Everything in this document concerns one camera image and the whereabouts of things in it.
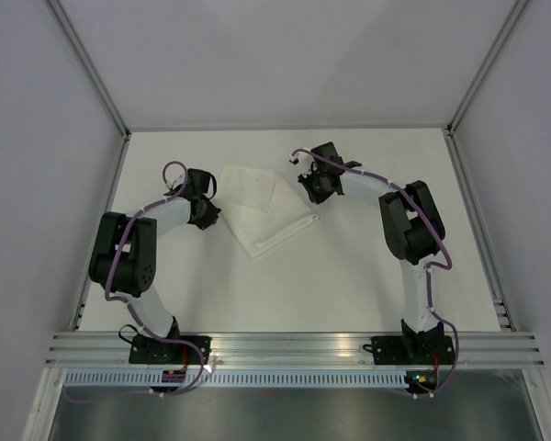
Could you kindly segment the white cloth napkin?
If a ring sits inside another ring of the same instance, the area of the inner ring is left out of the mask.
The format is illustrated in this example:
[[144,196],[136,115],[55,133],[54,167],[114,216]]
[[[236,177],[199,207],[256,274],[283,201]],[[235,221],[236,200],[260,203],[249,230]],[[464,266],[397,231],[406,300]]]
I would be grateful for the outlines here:
[[222,219],[252,260],[271,252],[319,219],[274,170],[225,165],[216,200]]

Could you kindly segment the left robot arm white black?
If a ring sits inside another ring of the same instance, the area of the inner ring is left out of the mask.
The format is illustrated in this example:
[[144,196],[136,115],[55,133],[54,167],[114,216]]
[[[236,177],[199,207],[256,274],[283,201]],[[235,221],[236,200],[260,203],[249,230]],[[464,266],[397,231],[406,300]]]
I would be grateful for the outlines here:
[[164,364],[181,356],[182,340],[177,319],[154,286],[158,240],[185,225],[204,231],[220,214],[212,202],[218,189],[216,177],[177,161],[173,164],[183,168],[183,181],[167,183],[160,199],[131,214],[108,211],[102,215],[88,267],[89,278],[104,289],[105,300],[127,307],[137,330],[152,340],[151,354]]

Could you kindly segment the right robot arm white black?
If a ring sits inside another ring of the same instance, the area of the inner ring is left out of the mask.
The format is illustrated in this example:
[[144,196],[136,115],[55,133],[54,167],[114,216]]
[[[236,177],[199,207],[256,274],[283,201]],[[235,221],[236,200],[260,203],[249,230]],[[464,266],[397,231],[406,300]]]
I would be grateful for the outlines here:
[[399,261],[405,296],[398,353],[421,363],[444,340],[444,322],[433,306],[432,270],[453,266],[444,244],[445,228],[428,185],[407,185],[345,162],[329,141],[311,150],[296,149],[292,164],[306,154],[312,158],[307,173],[298,176],[309,201],[319,205],[333,195],[361,200],[379,209],[384,239]]

